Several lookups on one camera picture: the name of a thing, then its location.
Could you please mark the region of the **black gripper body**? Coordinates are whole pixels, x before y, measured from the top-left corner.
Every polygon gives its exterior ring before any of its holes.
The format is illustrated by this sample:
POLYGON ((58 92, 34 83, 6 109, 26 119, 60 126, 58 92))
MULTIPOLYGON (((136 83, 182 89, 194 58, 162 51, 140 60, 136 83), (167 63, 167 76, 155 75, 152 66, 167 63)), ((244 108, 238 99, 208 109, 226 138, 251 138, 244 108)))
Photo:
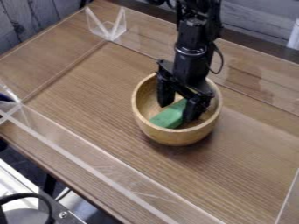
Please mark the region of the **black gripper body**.
POLYGON ((175 93, 188 101, 191 98, 214 98, 214 91, 207 82, 211 71, 214 45, 198 49, 175 46, 174 61, 158 60, 158 74, 172 79, 175 93))

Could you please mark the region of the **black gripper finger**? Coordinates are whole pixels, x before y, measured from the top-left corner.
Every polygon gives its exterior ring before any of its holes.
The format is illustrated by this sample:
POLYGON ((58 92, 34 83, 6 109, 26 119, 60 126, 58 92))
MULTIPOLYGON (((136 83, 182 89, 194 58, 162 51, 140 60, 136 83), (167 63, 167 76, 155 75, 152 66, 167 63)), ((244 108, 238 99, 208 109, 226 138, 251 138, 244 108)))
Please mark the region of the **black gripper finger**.
POLYGON ((175 89, 174 80, 158 74, 158 102, 160 107, 168 106, 174 102, 175 89))
POLYGON ((183 110, 183 120, 188 123, 198 119, 211 105, 211 98, 191 98, 183 110))

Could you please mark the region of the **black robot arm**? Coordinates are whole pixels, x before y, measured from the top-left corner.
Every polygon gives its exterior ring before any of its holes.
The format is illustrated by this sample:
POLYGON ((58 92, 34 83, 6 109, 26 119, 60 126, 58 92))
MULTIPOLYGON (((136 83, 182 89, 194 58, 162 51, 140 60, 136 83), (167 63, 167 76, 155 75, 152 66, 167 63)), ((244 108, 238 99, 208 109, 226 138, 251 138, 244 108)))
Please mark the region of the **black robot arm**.
POLYGON ((182 121, 192 122, 207 111, 215 92, 207 81, 214 53, 223 54, 215 44, 223 29, 220 19, 222 0, 146 0, 151 5, 168 7, 176 12, 178 39, 174 45, 174 61, 158 60, 158 103, 160 107, 174 103, 175 94, 186 100, 182 121))

